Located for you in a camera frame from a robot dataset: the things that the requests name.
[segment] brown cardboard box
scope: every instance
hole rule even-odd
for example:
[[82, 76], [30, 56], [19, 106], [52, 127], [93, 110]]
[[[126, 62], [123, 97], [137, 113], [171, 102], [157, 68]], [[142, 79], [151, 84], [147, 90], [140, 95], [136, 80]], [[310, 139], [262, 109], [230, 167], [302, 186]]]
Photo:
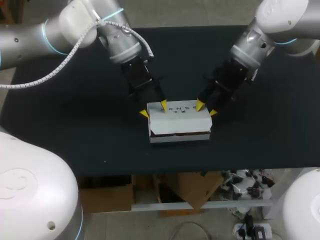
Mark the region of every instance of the brown cardboard box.
[[[163, 194], [161, 193], [161, 188], [165, 187], [166, 189], [168, 189], [168, 187], [163, 182], [161, 182], [159, 180], [157, 175], [153, 175], [153, 182], [154, 182], [154, 190], [155, 190], [155, 194], [156, 194], [156, 198], [157, 198], [158, 203], [160, 203], [160, 204], [162, 204], [163, 202], [166, 203], [168, 196], [163, 196]], [[170, 197], [174, 198], [174, 202], [184, 202], [184, 200], [180, 199], [179, 196], [172, 196], [171, 195]], [[177, 209], [177, 210], [160, 210], [160, 211], [158, 211], [159, 216], [162, 217], [162, 218], [194, 215], [194, 214], [200, 214], [200, 213], [203, 213], [203, 212], [204, 212], [203, 209]]]
[[20, 24], [25, 0], [0, 0], [0, 24]]
[[84, 214], [131, 211], [134, 202], [131, 177], [130, 180], [121, 179], [121, 177], [78, 178], [77, 180]]
[[196, 210], [206, 203], [224, 180], [218, 171], [161, 174], [158, 177]]

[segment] black tablecloth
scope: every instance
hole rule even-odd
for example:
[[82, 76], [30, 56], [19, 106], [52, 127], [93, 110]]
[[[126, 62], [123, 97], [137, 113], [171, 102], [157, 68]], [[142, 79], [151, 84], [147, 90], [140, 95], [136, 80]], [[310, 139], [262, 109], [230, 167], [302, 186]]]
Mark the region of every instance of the black tablecloth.
[[[243, 26], [143, 28], [168, 101], [195, 99]], [[17, 69], [13, 83], [49, 73], [61, 59]], [[280, 51], [214, 120], [211, 141], [151, 145], [147, 119], [128, 98], [120, 67], [97, 41], [56, 77], [10, 91], [0, 118], [14, 136], [62, 157], [77, 176], [320, 165], [320, 72], [311, 55]]]

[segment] box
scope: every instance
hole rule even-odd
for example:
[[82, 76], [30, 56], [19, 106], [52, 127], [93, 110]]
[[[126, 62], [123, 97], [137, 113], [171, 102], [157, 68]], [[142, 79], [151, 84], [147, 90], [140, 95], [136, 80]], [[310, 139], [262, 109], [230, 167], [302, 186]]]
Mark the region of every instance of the box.
[[158, 178], [196, 210], [206, 203], [224, 181], [218, 171], [161, 174]]
[[[185, 201], [175, 194], [165, 183], [161, 182], [157, 175], [153, 175], [154, 190], [158, 203], [184, 203]], [[162, 218], [195, 215], [203, 213], [203, 209], [172, 209], [160, 210], [158, 214]]]
[[134, 191], [130, 177], [77, 179], [84, 214], [131, 211]]
[[25, 0], [0, 0], [0, 24], [22, 23]]
[[167, 111], [160, 102], [147, 104], [151, 143], [209, 140], [212, 119], [204, 107], [196, 111], [196, 100], [168, 101]]

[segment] white cable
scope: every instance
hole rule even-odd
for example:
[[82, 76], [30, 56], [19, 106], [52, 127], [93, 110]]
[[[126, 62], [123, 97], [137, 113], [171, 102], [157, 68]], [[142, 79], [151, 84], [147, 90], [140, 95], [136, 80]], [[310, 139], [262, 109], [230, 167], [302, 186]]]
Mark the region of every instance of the white cable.
[[195, 225], [197, 227], [199, 227], [200, 229], [203, 230], [204, 234], [205, 234], [205, 237], [206, 237], [206, 240], [210, 240], [210, 234], [209, 232], [203, 227], [201, 226], [200, 224], [196, 223], [196, 222], [193, 222], [193, 221], [185, 221], [185, 222], [182, 222], [182, 223], [179, 223], [177, 226], [175, 226], [175, 228], [173, 229], [172, 231], [172, 234], [170, 235], [169, 239], [168, 240], [173, 240], [174, 237], [177, 235], [177, 233], [182, 229], [182, 227], [186, 224], [191, 224], [191, 225]]
[[[112, 26], [115, 26], [117, 28], [123, 29], [123, 30], [129, 32], [130, 34], [132, 34], [133, 36], [135, 36], [138, 40], [140, 40], [143, 43], [143, 45], [145, 46], [145, 48], [146, 48], [146, 50], [148, 52], [149, 57], [150, 58], [154, 57], [154, 54], [153, 54], [149, 44], [147, 43], [147, 41], [142, 36], [140, 36], [136, 31], [132, 30], [131, 28], [129, 28], [129, 27], [125, 26], [125, 25], [122, 25], [122, 24], [119, 24], [119, 23], [116, 23], [116, 22], [113, 22], [113, 21], [106, 21], [105, 19], [103, 19], [103, 21], [108, 25], [112, 25]], [[95, 26], [98, 26], [99, 24], [100, 24], [99, 21], [95, 21], [89, 27], [87, 27], [86, 30], [84, 30], [84, 32], [80, 36], [79, 40], [74, 45], [74, 47], [71, 50], [71, 52], [68, 54], [68, 56], [63, 60], [62, 63], [60, 63], [60, 65], [56, 69], [54, 69], [48, 75], [46, 75], [46, 76], [44, 76], [44, 77], [42, 77], [42, 78], [40, 78], [38, 80], [35, 80], [35, 81], [32, 81], [32, 82], [28, 82], [28, 83], [14, 84], [14, 85], [11, 85], [11, 84], [0, 84], [0, 89], [8, 89], [8, 90], [26, 89], [26, 88], [34, 87], [34, 86], [39, 85], [39, 84], [43, 84], [44, 82], [46, 82], [49, 79], [53, 78], [72, 59], [72, 57], [75, 55], [75, 53], [79, 49], [80, 44], [85, 39], [85, 37], [88, 34], [88, 32], [90, 31], [90, 29], [95, 27]]]

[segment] box lid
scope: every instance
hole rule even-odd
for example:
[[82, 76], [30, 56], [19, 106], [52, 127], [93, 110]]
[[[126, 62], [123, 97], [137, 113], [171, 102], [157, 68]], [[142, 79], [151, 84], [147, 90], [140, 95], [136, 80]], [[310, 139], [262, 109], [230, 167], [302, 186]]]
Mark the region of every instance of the box lid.
[[196, 103], [196, 100], [168, 101], [166, 113], [160, 102], [148, 103], [150, 130], [155, 135], [209, 132], [212, 126], [209, 111], [204, 107], [197, 112]]

